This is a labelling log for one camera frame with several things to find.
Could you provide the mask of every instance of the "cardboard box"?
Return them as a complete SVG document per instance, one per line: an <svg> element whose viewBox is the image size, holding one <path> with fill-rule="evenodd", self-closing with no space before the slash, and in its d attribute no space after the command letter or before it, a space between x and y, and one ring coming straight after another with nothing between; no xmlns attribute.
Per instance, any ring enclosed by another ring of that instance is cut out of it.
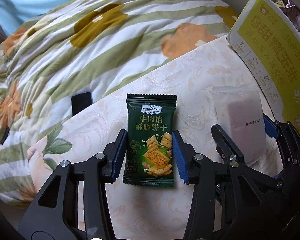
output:
<svg viewBox="0 0 300 240"><path fill-rule="evenodd" d="M300 34L272 0L249 0L227 41L261 87L276 120L300 133Z"/></svg>

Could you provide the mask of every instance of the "snack wrapper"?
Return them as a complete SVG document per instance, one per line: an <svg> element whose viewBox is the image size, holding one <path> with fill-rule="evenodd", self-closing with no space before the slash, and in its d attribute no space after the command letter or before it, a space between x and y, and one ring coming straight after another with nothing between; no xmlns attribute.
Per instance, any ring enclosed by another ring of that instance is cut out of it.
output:
<svg viewBox="0 0 300 240"><path fill-rule="evenodd" d="M177 96L127 95L128 148L123 182L173 187L172 123Z"/></svg>

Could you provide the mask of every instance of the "smartphone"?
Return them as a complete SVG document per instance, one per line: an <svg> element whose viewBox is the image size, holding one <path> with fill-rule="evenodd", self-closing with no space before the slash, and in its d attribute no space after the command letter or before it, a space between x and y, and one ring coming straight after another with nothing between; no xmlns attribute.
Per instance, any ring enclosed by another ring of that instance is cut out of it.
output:
<svg viewBox="0 0 300 240"><path fill-rule="evenodd" d="M92 97L90 92L75 95L71 97L72 116L80 113L83 109L92 105Z"/></svg>

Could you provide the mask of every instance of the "pink package content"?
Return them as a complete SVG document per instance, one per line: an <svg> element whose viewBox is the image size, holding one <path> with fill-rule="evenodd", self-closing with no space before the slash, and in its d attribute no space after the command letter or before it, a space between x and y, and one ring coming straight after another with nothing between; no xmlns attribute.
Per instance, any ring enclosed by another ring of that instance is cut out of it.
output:
<svg viewBox="0 0 300 240"><path fill-rule="evenodd" d="M258 88L254 85L213 87L218 123L236 143L248 166L266 152L266 132Z"/></svg>

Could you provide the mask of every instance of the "white logo label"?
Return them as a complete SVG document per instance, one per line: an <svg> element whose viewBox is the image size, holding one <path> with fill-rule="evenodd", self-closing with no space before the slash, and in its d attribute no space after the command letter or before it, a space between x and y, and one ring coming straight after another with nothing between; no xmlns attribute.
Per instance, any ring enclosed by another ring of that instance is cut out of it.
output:
<svg viewBox="0 0 300 240"><path fill-rule="evenodd" d="M145 114L161 114L162 107L154 105L141 106L141 112Z"/></svg>

